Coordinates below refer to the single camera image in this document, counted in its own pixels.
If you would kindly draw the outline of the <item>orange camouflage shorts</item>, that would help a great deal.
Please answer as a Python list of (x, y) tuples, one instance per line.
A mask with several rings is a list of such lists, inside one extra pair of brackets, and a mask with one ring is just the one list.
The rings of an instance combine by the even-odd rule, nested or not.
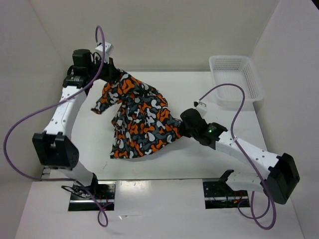
[(181, 120), (171, 114), (166, 98), (126, 71), (118, 70), (110, 78), (91, 110), (101, 115), (113, 105), (119, 105), (111, 121), (113, 159), (151, 155), (182, 137)]

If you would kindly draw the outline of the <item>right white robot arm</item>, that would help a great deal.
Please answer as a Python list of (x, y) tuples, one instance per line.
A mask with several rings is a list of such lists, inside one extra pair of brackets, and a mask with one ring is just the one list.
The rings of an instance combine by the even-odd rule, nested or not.
[(234, 191), (246, 190), (265, 193), (277, 204), (287, 202), (300, 181), (291, 155), (267, 152), (233, 136), (224, 126), (215, 122), (207, 123), (196, 109), (187, 109), (180, 117), (187, 136), (257, 169), (257, 172), (249, 174), (226, 170), (218, 184), (222, 195), (229, 196)]

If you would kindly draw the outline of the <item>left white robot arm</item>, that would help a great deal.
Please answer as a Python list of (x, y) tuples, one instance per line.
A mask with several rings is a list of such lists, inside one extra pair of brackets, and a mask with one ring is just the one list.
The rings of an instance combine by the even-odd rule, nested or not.
[(73, 64), (62, 83), (62, 95), (56, 110), (43, 132), (32, 137), (41, 165), (58, 170), (67, 179), (74, 180), (71, 193), (81, 191), (88, 199), (99, 195), (97, 176), (79, 161), (79, 150), (71, 140), (71, 133), (82, 104), (85, 102), (93, 82), (106, 80), (114, 72), (109, 57), (110, 48), (98, 46), (95, 52), (88, 49), (74, 50)]

